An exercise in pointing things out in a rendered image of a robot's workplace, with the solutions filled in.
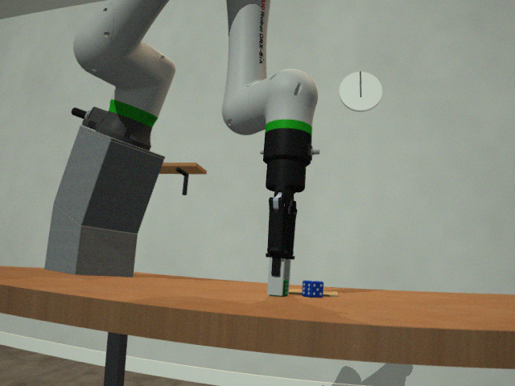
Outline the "blue die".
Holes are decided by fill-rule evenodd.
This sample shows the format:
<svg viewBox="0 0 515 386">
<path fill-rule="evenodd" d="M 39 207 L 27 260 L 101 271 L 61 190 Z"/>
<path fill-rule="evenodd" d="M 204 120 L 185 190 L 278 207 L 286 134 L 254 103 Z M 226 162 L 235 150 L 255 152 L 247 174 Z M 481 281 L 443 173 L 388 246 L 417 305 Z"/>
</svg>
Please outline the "blue die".
<svg viewBox="0 0 515 386">
<path fill-rule="evenodd" d="M 322 281 L 303 281 L 304 297 L 309 298 L 322 298 L 323 297 L 323 282 Z"/>
</svg>

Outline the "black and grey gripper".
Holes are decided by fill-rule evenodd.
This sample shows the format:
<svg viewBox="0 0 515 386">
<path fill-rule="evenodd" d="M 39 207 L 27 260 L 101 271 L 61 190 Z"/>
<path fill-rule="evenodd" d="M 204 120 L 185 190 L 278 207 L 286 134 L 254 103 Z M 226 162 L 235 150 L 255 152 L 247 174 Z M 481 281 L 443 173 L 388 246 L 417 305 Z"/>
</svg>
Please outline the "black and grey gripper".
<svg viewBox="0 0 515 386">
<path fill-rule="evenodd" d="M 288 280 L 288 287 L 290 286 L 290 262 L 295 259 L 293 250 L 297 214 L 296 201 L 293 198 L 294 193 L 304 191 L 305 178 L 304 162 L 275 159 L 267 163 L 266 188 L 274 191 L 274 197 L 269 198 L 268 253 L 266 253 L 266 257 L 270 258 L 267 286 L 269 295 L 282 296 L 284 280 Z"/>
</svg>

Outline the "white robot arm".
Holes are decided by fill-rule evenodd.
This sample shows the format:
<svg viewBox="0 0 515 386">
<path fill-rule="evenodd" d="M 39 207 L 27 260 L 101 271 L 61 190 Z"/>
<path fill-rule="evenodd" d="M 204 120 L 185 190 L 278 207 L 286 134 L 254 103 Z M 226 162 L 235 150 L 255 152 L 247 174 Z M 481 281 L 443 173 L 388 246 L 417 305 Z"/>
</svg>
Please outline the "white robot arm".
<svg viewBox="0 0 515 386">
<path fill-rule="evenodd" d="M 73 51 L 88 73 L 115 86 L 109 112 L 73 108 L 82 125 L 144 150 L 175 75 L 175 65 L 143 42 L 169 0 L 107 0 L 78 30 Z M 318 92 L 312 78 L 285 69 L 267 78 L 270 0 L 226 0 L 229 57 L 222 106 L 235 133 L 265 131 L 263 161 L 292 159 L 308 166 Z"/>
</svg>

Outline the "green die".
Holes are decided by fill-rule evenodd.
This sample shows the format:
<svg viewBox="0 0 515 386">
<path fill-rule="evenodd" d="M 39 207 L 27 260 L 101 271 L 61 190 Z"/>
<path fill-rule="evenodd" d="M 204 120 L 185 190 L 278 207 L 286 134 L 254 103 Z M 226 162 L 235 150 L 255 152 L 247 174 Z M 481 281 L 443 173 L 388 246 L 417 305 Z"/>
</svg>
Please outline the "green die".
<svg viewBox="0 0 515 386">
<path fill-rule="evenodd" d="M 278 296 L 278 295 L 270 295 L 270 296 L 277 296 L 277 297 L 285 297 L 288 295 L 288 280 L 284 280 L 283 282 L 283 295 L 282 296 Z"/>
</svg>

